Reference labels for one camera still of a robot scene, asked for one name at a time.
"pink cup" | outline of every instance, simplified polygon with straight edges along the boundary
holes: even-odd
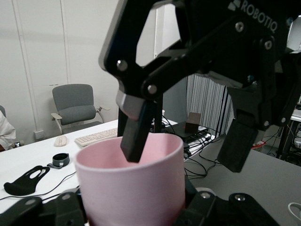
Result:
[[[126,161],[120,143],[101,141],[75,157],[90,225],[171,225],[185,202],[182,140],[150,133],[139,163]]]

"white cable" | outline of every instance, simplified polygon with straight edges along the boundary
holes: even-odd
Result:
[[[291,207],[296,207],[299,210],[299,216],[296,216],[292,212]],[[288,213],[291,215],[291,217],[297,222],[297,225],[301,226],[301,204],[291,202],[290,204],[288,204],[287,209],[288,209]]]

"screw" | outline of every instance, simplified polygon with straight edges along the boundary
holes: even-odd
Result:
[[[34,200],[34,199],[30,199],[30,200],[28,200],[26,203],[25,203],[25,205],[26,206],[28,206],[28,205],[31,205],[31,204],[33,204],[33,203],[35,203],[36,201]]]
[[[209,199],[211,195],[208,192],[202,192],[201,196],[203,199]]]
[[[147,87],[147,90],[148,90],[149,94],[155,94],[157,92],[157,86],[155,86],[155,85],[149,85]]]
[[[245,25],[243,22],[237,22],[235,24],[235,29],[237,32],[242,32],[244,30],[244,28],[245,28]]]
[[[125,60],[117,61],[117,69],[121,72],[124,72],[127,69],[127,62]]]
[[[272,48],[272,41],[271,41],[271,40],[266,41],[266,42],[264,43],[264,47],[265,47],[266,50],[271,49],[271,48]]]
[[[240,202],[243,202],[244,200],[246,200],[246,198],[243,194],[236,194],[234,197],[236,200],[238,200]]]
[[[67,199],[69,199],[71,196],[69,195],[69,194],[66,194],[66,195],[64,195],[63,197],[62,197],[62,199],[63,200],[67,200]]]

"keyboard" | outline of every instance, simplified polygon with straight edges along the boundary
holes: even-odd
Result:
[[[108,129],[99,133],[93,133],[88,136],[76,138],[74,141],[81,146],[87,146],[97,141],[107,140],[113,137],[117,137],[117,128]]]

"computer mouse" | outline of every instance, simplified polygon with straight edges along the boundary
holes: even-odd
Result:
[[[63,147],[67,144],[67,137],[64,135],[58,136],[55,140],[56,147]]]

